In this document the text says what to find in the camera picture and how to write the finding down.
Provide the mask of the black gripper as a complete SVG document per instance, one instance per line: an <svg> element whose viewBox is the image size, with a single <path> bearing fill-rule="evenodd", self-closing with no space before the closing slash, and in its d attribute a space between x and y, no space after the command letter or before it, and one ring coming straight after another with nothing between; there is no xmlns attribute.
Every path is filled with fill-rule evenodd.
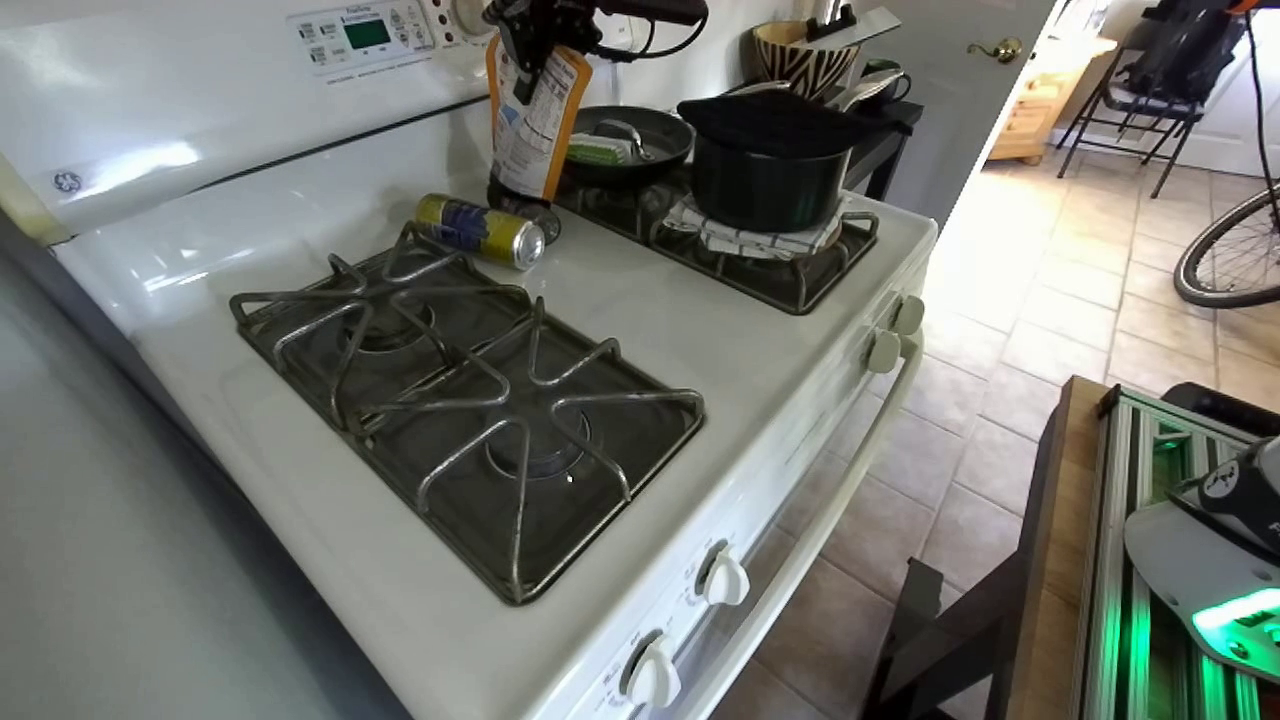
<svg viewBox="0 0 1280 720"><path fill-rule="evenodd" d="M703 26L703 0L483 0L483 22L501 28L501 41L523 72L539 69L558 49L606 51L598 28L601 18L636 18L659 26Z"/></svg>

